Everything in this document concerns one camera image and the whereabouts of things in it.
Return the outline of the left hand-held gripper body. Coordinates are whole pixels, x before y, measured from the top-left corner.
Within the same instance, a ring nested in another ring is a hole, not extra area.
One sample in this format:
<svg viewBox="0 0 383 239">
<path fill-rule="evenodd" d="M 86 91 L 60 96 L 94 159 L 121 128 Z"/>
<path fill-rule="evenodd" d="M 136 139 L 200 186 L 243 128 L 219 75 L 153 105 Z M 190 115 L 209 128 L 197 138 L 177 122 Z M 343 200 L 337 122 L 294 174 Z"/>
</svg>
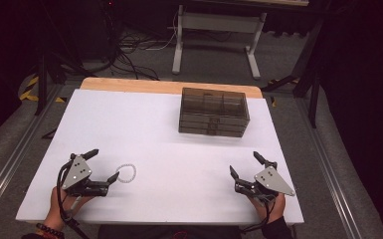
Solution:
<svg viewBox="0 0 383 239">
<path fill-rule="evenodd" d="M 88 159 L 80 154 L 72 153 L 68 163 L 68 171 L 63 176 L 62 189 L 71 196 L 106 196 L 109 184 L 106 181 L 92 181 Z"/>
</svg>

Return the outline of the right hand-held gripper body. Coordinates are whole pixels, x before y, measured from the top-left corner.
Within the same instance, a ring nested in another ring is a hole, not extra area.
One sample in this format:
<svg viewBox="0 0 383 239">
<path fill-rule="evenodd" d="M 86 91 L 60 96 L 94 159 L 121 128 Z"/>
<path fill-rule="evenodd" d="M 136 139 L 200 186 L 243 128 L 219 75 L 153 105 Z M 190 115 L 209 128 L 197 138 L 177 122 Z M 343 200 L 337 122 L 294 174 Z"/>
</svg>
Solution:
<svg viewBox="0 0 383 239">
<path fill-rule="evenodd" d="M 235 191 L 246 196 L 255 198 L 260 203 L 275 201 L 279 193 L 295 196 L 294 190 L 280 176 L 277 171 L 278 164 L 267 160 L 265 169 L 254 176 L 255 181 L 244 179 L 235 181 Z"/>
</svg>

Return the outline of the clear plastic drawer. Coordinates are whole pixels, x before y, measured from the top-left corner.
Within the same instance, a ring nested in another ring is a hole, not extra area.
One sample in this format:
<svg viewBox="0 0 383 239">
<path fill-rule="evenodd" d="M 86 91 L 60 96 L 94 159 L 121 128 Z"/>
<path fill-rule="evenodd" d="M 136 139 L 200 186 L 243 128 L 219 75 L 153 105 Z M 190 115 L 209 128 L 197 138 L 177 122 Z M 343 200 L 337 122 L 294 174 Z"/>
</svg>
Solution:
<svg viewBox="0 0 383 239">
<path fill-rule="evenodd" d="M 179 128 L 180 132 L 184 133 L 194 133 L 194 134 L 205 134 L 205 135 L 215 135 L 215 136 L 230 136 L 230 137 L 242 137 L 246 131 L 246 128 L 208 128 L 208 127 L 190 127 L 190 126 L 181 126 Z"/>
</svg>

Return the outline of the clear brown drawer box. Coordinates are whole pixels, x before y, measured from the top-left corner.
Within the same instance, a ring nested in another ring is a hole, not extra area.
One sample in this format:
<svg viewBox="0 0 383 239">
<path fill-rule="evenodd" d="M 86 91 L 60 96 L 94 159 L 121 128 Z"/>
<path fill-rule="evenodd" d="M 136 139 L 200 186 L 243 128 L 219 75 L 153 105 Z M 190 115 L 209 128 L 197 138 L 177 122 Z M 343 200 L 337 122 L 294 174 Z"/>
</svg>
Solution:
<svg viewBox="0 0 383 239">
<path fill-rule="evenodd" d="M 182 90 L 179 127 L 247 128 L 249 122 L 244 93 L 194 88 Z"/>
</svg>

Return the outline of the person's right hand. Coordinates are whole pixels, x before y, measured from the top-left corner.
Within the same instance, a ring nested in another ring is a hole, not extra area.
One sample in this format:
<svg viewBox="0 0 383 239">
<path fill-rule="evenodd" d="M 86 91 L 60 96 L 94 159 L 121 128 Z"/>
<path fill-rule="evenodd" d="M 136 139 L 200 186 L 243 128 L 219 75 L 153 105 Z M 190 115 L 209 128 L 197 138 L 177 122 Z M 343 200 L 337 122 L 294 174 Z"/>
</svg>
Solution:
<svg viewBox="0 0 383 239">
<path fill-rule="evenodd" d="M 286 198 L 282 193 L 279 193 L 274 202 L 263 206 L 255 198 L 249 197 L 250 202 L 256 209 L 259 218 L 267 224 L 284 216 L 286 207 Z"/>
</svg>

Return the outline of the person's left hand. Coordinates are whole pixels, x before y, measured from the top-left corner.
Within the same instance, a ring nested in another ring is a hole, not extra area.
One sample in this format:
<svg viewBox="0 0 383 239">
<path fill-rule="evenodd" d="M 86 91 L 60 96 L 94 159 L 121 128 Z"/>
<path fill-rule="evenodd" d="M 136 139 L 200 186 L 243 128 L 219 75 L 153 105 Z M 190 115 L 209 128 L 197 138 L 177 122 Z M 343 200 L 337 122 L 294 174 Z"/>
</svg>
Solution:
<svg viewBox="0 0 383 239">
<path fill-rule="evenodd" d="M 75 196 L 69 196 L 64 190 L 58 190 L 57 187 L 52 189 L 50 209 L 44 220 L 44 225 L 57 231 L 62 231 L 65 227 L 65 222 L 60 214 L 59 196 L 62 200 L 64 210 L 71 216 L 75 216 L 86 203 L 92 200 L 92 198 L 82 197 L 81 199 L 78 199 Z"/>
</svg>

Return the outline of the white table board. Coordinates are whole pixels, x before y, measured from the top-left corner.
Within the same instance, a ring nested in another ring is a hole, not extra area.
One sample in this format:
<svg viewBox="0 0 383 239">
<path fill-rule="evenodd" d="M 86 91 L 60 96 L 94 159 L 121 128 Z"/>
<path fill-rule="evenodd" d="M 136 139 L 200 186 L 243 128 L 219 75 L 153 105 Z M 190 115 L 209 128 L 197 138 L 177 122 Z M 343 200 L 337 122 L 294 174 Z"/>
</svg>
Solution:
<svg viewBox="0 0 383 239">
<path fill-rule="evenodd" d="M 119 171 L 107 196 L 93 199 L 78 219 L 88 223 L 232 224 L 258 220 L 253 205 L 234 190 L 230 165 L 252 180 L 262 170 L 257 151 L 291 177 L 263 99 L 250 99 L 242 137 L 181 133 L 178 95 L 76 90 L 16 215 L 43 220 L 57 175 L 72 153 L 98 149 L 93 180 Z"/>
</svg>

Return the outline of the dark bead wristband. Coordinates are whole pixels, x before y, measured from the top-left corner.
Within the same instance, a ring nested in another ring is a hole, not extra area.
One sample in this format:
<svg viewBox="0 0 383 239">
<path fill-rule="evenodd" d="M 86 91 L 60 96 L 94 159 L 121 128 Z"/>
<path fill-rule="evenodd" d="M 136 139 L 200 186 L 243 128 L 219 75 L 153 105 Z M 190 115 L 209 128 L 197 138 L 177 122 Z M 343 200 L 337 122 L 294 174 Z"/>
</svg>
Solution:
<svg viewBox="0 0 383 239">
<path fill-rule="evenodd" d="M 37 223 L 36 228 L 37 234 L 45 239 L 65 239 L 63 232 L 50 228 L 42 223 Z"/>
</svg>

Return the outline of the person's dark lap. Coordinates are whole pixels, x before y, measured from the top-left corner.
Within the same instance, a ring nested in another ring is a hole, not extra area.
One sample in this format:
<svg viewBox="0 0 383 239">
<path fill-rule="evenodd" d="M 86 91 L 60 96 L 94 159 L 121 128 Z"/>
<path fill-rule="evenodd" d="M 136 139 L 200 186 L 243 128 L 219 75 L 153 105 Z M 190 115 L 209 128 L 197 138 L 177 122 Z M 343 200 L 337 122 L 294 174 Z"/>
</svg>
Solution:
<svg viewBox="0 0 383 239">
<path fill-rule="evenodd" d="M 102 225 L 97 239 L 242 239 L 238 226 Z"/>
</svg>

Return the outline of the wooden table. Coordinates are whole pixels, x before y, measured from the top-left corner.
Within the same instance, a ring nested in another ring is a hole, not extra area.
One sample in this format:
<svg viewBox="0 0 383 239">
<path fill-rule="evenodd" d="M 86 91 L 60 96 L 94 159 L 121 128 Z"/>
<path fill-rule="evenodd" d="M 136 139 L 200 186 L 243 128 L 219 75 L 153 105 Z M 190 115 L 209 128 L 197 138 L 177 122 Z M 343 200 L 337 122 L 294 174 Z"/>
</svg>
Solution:
<svg viewBox="0 0 383 239">
<path fill-rule="evenodd" d="M 113 79 L 113 78 L 85 78 L 81 83 L 81 90 L 133 92 L 181 95 L 183 88 L 217 90 L 244 93 L 247 98 L 261 99 L 262 91 L 255 86 L 237 86 L 222 84 L 166 82 L 150 80 Z"/>
</svg>

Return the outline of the black metal stand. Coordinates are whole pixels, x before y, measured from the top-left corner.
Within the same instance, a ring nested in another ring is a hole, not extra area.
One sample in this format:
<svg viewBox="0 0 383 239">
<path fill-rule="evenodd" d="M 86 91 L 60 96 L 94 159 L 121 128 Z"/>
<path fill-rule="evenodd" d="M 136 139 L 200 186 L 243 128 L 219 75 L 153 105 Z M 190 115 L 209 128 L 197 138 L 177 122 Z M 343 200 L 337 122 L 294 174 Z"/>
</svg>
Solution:
<svg viewBox="0 0 383 239">
<path fill-rule="evenodd" d="M 303 98 L 307 92 L 310 92 L 307 117 L 312 128 L 316 128 L 316 110 L 319 95 L 318 65 L 314 63 L 312 53 L 315 49 L 322 25 L 322 19 L 316 21 L 312 31 L 308 34 L 307 40 L 291 73 L 277 82 L 268 84 L 262 88 L 263 92 L 272 92 L 294 80 L 298 80 L 298 83 L 292 90 L 292 95 L 295 98 Z"/>
<path fill-rule="evenodd" d="M 38 60 L 38 105 L 35 115 L 38 116 L 46 107 L 48 99 L 48 78 L 57 85 L 63 85 L 67 76 L 64 72 L 63 65 L 71 68 L 75 73 L 84 77 L 93 77 L 94 74 L 84 69 L 79 64 L 62 54 L 50 50 L 43 50 Z"/>
</svg>

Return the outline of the grey floor rail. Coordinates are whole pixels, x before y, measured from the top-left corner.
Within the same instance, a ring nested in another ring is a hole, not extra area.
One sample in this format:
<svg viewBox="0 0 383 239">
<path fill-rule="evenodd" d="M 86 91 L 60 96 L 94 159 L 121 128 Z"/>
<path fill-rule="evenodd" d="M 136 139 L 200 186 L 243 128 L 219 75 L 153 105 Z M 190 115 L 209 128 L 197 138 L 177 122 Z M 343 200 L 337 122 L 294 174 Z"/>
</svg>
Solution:
<svg viewBox="0 0 383 239">
<path fill-rule="evenodd" d="M 331 194 L 334 206 L 338 212 L 339 218 L 342 222 L 344 230 L 348 239 L 362 239 L 359 227 L 355 222 L 353 213 L 348 205 L 347 198 L 342 191 L 340 183 L 335 175 L 335 172 L 329 161 L 329 157 L 326 154 L 324 145 L 317 130 L 311 125 L 308 119 L 308 107 L 304 100 L 296 99 L 298 111 L 302 116 L 302 121 L 308 130 L 309 138 L 312 140 L 315 151 L 318 155 L 318 163 L 322 171 L 323 177 L 327 184 L 328 190 Z"/>
<path fill-rule="evenodd" d="M 46 96 L 47 102 L 44 104 L 43 108 L 37 116 L 32 116 L 31 120 L 25 131 L 23 132 L 20 140 L 17 142 L 15 148 L 5 160 L 5 164 L 0 169 L 0 198 L 3 195 L 6 187 L 10 183 L 15 171 L 17 170 L 19 164 L 21 163 L 24 155 L 26 154 L 27 148 L 30 146 L 34 135 L 36 134 L 38 127 L 43 121 L 44 116 L 49 111 L 49 108 L 53 104 L 54 100 L 60 93 L 62 85 L 53 86 L 49 94 Z"/>
</svg>

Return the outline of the white metal table frame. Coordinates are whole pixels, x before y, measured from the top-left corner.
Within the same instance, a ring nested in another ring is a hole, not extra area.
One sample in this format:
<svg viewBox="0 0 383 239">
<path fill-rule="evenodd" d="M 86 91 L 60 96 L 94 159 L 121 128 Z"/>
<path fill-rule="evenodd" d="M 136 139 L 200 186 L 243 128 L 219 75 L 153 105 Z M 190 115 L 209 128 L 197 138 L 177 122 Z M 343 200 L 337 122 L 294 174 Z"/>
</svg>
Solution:
<svg viewBox="0 0 383 239">
<path fill-rule="evenodd" d="M 267 14 L 259 17 L 229 16 L 207 13 L 192 13 L 180 5 L 177 11 L 176 46 L 173 57 L 172 73 L 178 75 L 181 70 L 183 53 L 183 30 L 225 31 L 233 33 L 247 33 L 253 35 L 253 41 L 245 47 L 245 54 L 255 80 L 261 78 L 261 73 L 256 60 L 255 52 L 266 23 Z"/>
</svg>

